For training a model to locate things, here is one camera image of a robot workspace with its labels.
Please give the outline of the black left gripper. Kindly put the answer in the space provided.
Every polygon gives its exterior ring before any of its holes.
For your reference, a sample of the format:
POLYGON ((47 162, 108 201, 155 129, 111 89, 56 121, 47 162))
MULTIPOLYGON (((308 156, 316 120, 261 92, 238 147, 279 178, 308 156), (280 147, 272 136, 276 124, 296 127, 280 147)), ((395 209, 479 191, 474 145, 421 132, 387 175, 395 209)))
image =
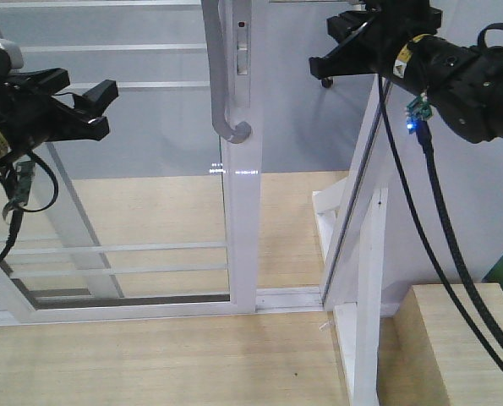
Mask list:
POLYGON ((118 98, 115 80, 103 80, 72 107, 55 95, 70 85, 61 68, 0 74, 0 168, 45 142, 102 140, 110 128, 105 111, 118 98))

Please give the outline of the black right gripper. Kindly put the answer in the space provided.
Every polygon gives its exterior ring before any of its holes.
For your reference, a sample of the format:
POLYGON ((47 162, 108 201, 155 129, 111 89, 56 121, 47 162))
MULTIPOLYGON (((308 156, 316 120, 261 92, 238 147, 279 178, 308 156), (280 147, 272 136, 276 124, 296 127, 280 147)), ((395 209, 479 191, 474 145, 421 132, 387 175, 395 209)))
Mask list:
POLYGON ((421 34, 441 27, 441 11, 428 1, 365 1, 363 10, 330 17, 327 33, 336 47, 324 57, 309 58, 309 72, 318 80, 360 74, 394 76, 403 47, 421 34))

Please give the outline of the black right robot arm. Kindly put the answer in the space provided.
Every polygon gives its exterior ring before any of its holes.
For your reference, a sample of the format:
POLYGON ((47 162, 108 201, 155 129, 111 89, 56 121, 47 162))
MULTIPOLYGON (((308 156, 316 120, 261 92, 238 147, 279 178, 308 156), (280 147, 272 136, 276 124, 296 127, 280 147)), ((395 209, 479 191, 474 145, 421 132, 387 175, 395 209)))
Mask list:
POLYGON ((484 31, 470 47, 438 37, 442 12, 427 1, 364 5, 326 21, 337 46, 309 59, 316 79, 379 74, 415 96, 425 93, 463 139, 503 139, 503 47, 488 46, 484 31))

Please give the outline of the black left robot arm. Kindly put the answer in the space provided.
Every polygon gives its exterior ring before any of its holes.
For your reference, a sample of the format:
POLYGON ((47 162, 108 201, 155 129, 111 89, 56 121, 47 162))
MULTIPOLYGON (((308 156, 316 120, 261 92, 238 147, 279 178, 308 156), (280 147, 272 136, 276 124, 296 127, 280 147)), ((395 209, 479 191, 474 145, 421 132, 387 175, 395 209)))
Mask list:
POLYGON ((118 97, 114 80, 103 80, 72 107, 55 95, 70 85, 61 68, 21 72, 22 52, 0 38, 0 170, 45 142, 102 140, 110 128, 104 112, 118 97))

